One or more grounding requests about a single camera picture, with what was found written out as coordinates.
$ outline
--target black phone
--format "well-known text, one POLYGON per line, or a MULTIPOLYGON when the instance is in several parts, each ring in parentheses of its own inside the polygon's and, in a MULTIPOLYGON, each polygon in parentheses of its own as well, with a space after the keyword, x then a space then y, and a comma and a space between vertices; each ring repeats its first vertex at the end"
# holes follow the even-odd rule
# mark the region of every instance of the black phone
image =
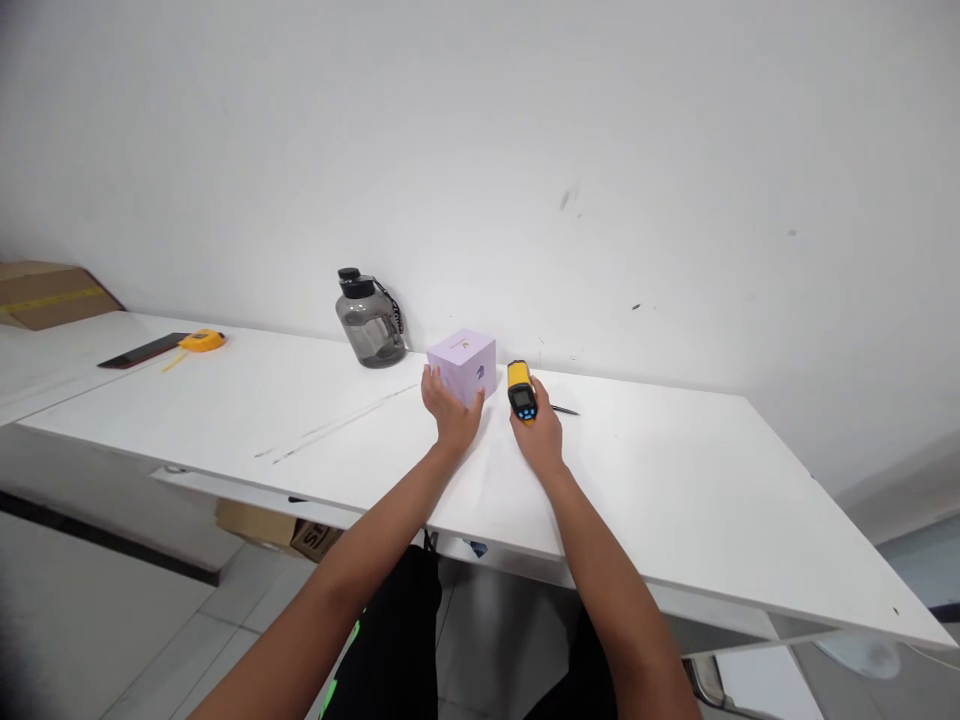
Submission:
POLYGON ((173 350, 173 348, 189 334, 190 333, 170 333, 159 340, 141 345, 134 350, 128 350, 123 355, 117 355, 115 358, 110 358, 98 364, 97 367, 110 368, 111 370, 126 370, 129 367, 142 363, 144 360, 156 357, 167 350, 173 350))

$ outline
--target black bottle cap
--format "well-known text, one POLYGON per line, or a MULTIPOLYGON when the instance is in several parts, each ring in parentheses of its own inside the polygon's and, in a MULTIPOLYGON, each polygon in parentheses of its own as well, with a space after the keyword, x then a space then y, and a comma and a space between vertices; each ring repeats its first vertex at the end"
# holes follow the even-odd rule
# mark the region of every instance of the black bottle cap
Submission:
POLYGON ((344 297, 351 300, 370 297, 376 292, 373 286, 373 278, 369 275, 361 275, 356 268, 343 268, 338 271, 340 275, 340 290, 344 297))

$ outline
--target purple box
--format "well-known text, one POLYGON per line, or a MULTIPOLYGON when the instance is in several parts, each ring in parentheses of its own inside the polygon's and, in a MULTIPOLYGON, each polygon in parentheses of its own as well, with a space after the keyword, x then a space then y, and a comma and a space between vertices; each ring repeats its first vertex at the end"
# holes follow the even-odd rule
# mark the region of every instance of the purple box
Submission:
POLYGON ((481 387, 487 397, 497 389, 497 341, 492 337, 461 330, 427 350, 427 362, 440 366, 443 384, 467 407, 481 387))

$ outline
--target cardboard box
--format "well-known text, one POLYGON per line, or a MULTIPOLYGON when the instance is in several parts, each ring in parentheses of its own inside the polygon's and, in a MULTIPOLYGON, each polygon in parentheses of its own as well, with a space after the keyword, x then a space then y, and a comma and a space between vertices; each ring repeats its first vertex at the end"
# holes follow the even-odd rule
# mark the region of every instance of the cardboard box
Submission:
POLYGON ((316 563, 343 535, 320 523, 222 498, 217 501, 217 526, 254 545, 316 563))
POLYGON ((123 310, 83 268, 27 260, 0 264, 0 325, 43 330, 123 310))
POLYGON ((427 362, 440 366, 443 384, 467 407, 481 387, 487 397, 497 389, 497 341, 492 337, 463 329, 427 350, 427 362))

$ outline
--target gray water bottle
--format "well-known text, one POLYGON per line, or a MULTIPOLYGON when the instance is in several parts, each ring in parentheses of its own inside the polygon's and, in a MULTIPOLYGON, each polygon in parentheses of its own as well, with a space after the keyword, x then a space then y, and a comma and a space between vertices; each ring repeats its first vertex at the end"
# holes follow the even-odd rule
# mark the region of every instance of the gray water bottle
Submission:
POLYGON ((343 293, 337 298, 337 317, 357 360, 370 368, 400 362, 407 352, 400 306, 376 278, 361 275, 356 268, 342 268, 337 274, 343 293))

